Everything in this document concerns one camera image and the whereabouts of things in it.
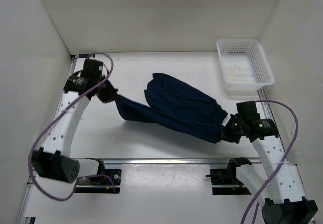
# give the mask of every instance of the white plastic basket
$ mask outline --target white plastic basket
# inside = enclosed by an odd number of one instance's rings
[[[272,71],[257,40],[219,40],[217,49],[228,91],[250,92],[274,83]]]

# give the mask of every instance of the purple cable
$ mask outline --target purple cable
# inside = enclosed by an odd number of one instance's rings
[[[270,183],[270,181],[274,178],[274,176],[277,174],[277,172],[280,170],[280,168],[282,167],[283,165],[283,162],[286,160],[287,158],[287,155],[288,153],[290,152],[290,150],[292,149],[294,143],[295,143],[295,140],[296,140],[296,137],[297,137],[297,134],[298,134],[298,119],[297,119],[297,116],[295,114],[295,112],[290,109],[287,105],[283,104],[283,103],[280,103],[278,101],[274,101],[274,100],[257,100],[255,101],[256,103],[257,102],[269,102],[269,103],[275,103],[275,104],[279,104],[283,107],[285,107],[286,109],[288,109],[294,119],[295,119],[295,133],[294,133],[294,136],[293,136],[293,139],[291,141],[291,143],[288,145],[287,149],[286,149],[286,152],[285,154],[283,155],[282,159],[281,159],[281,163],[277,165],[277,167],[275,168],[275,170],[272,172],[272,174],[268,177],[268,179],[265,181],[265,183],[261,186],[261,188],[257,191],[257,193],[253,196],[253,198],[251,199],[250,203],[248,204],[243,216],[242,216],[242,219],[241,219],[241,222],[240,224],[244,224],[245,220],[246,220],[246,217],[252,207],[252,205],[254,204],[254,202],[257,200],[257,198],[259,197],[259,195],[262,193],[262,191],[266,188],[266,186]]]
[[[72,197],[72,195],[74,194],[75,192],[75,189],[76,189],[76,185],[77,185],[77,181],[75,181],[75,184],[74,184],[74,188],[73,188],[73,191],[70,193],[69,196],[65,197],[65,198],[58,198],[56,196],[53,196],[51,195],[50,193],[48,193],[47,191],[45,191],[41,186],[40,184],[37,182],[37,179],[36,177],[34,176],[33,172],[32,172],[32,154],[38,144],[38,142],[40,141],[40,139],[45,135],[45,133],[56,123],[58,122],[62,117],[63,115],[65,115],[65,113],[70,109],[72,108],[72,106],[74,106],[81,98],[83,98],[84,96],[86,96],[88,93],[91,93],[93,90],[95,90],[96,88],[100,87],[102,84],[104,84],[107,79],[110,77],[111,73],[112,73],[112,70],[113,70],[113,60],[112,58],[106,54],[106,53],[102,53],[102,52],[98,52],[98,53],[94,53],[94,54],[90,54],[87,59],[91,56],[95,56],[95,55],[104,55],[106,57],[108,57],[110,59],[110,62],[111,62],[111,67],[110,67],[110,71],[108,71],[105,79],[103,79],[101,82],[99,82],[98,84],[94,85],[92,88],[90,88],[89,90],[85,91],[83,94],[81,94],[79,97],[77,97],[72,103],[70,103],[66,108],[65,110],[63,110],[41,133],[40,135],[37,137],[36,141],[34,142],[34,144],[32,145],[31,147],[31,150],[29,152],[29,155],[28,155],[28,170],[29,170],[29,175],[30,175],[30,178],[32,180],[32,182],[34,183],[34,185],[37,187],[37,189],[43,193],[45,196],[49,197],[50,199],[53,199],[53,200],[56,200],[56,201],[65,201],[65,200],[68,200]],[[112,179],[108,176],[108,175],[89,175],[89,176],[86,176],[87,178],[93,178],[93,177],[100,177],[100,176],[105,176],[106,178],[108,178],[111,183],[112,183],[112,187],[113,187],[113,190],[115,192],[115,186],[112,182]]]
[[[256,209],[254,210],[253,219],[252,219],[252,223],[251,224],[255,224],[256,223],[258,209],[259,209],[259,203],[257,202]]]

